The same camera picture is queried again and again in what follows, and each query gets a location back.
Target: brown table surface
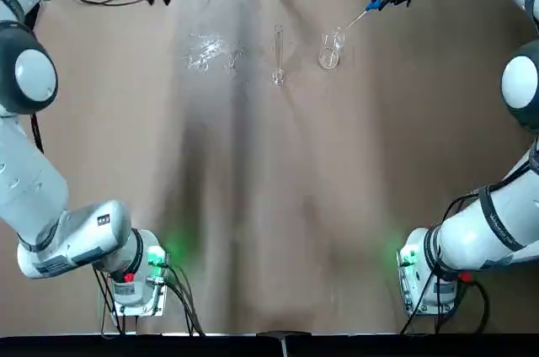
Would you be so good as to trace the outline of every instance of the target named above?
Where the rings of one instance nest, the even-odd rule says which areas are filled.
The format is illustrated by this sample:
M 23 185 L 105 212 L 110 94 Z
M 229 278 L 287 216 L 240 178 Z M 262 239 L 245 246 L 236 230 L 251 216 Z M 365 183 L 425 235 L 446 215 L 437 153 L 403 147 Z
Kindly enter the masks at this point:
M 369 13 L 334 72 L 320 36 L 367 0 L 173 0 L 124 8 L 52 0 L 36 34 L 60 92 L 42 114 L 45 154 L 70 206 L 111 198 L 154 231 L 195 288 L 207 332 L 398 331 L 394 255 L 450 200 L 493 182 L 531 142 L 500 95 L 533 28 L 510 0 L 414 0 Z M 271 82 L 275 24 L 286 83 Z M 187 67 L 211 40 L 207 72 Z M 230 67 L 231 58 L 235 58 Z M 0 334 L 95 333 L 90 268 L 30 281 L 0 225 Z M 537 331 L 536 268 L 480 274 L 488 330 Z M 451 327 L 472 330 L 470 295 Z M 139 331 L 184 331 L 166 317 Z M 431 330 L 419 319 L 416 330 Z

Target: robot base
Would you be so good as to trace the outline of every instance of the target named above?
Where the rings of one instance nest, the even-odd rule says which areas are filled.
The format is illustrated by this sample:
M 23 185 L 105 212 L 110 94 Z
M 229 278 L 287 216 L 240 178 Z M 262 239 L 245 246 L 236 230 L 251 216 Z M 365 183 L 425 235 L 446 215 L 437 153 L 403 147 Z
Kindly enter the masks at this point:
M 424 255 L 424 236 L 427 229 L 414 230 L 404 247 L 397 251 L 398 280 L 403 298 L 404 310 L 411 316 L 418 305 L 421 293 L 421 306 L 417 315 L 438 314 L 438 281 L 426 262 Z M 456 282 L 440 280 L 440 310 L 450 312 L 455 305 Z
M 152 299 L 145 305 L 125 306 L 115 301 L 118 316 L 126 317 L 162 317 L 165 311 L 165 301 L 167 300 L 167 287 L 155 286 Z
M 114 283 L 116 311 L 119 316 L 161 317 L 165 309 L 166 285 L 148 282 L 148 278 L 167 278 L 167 269 L 149 264 L 149 249 L 160 248 L 159 241 L 148 230 L 139 230 L 143 243 L 143 254 L 139 269 L 131 283 Z

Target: red button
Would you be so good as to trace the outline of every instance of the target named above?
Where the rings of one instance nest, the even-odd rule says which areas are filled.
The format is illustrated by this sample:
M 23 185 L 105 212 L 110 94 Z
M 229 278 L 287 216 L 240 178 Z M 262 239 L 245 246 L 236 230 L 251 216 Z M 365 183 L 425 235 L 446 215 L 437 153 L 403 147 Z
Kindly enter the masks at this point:
M 469 283 L 473 280 L 472 273 L 470 273 L 469 271 L 463 271 L 459 275 L 461 276 L 461 280 L 465 283 Z

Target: white robotic arm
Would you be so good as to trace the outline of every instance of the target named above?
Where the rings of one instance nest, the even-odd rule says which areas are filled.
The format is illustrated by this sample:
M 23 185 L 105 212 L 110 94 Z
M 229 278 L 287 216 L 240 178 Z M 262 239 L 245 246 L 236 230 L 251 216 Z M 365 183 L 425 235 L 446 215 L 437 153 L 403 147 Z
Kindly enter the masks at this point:
M 19 236 L 17 257 L 26 276 L 52 277 L 93 264 L 112 277 L 120 314 L 154 314 L 164 303 L 164 289 L 147 282 L 164 275 L 147 262 L 156 237 L 132 229 L 118 201 L 67 210 L 66 181 L 19 126 L 19 115 L 44 109 L 58 89 L 51 58 L 24 26 L 39 1 L 0 0 L 0 217 Z
M 537 0 L 514 0 L 537 25 Z M 539 133 L 539 40 L 521 47 L 504 69 L 502 94 L 510 113 Z M 408 314 L 448 312 L 459 272 L 539 258 L 539 148 L 530 151 L 499 184 L 465 196 L 474 200 L 430 229 L 415 229 L 398 251 L 398 273 Z

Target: glass beaker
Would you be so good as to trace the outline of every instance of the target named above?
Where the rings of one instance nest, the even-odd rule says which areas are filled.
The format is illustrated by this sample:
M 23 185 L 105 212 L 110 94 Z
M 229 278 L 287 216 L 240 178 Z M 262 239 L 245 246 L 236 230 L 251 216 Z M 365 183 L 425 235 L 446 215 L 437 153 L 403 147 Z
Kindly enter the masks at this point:
M 334 69 L 339 64 L 340 52 L 344 46 L 344 33 L 337 29 L 332 34 L 323 34 L 318 63 L 324 69 Z

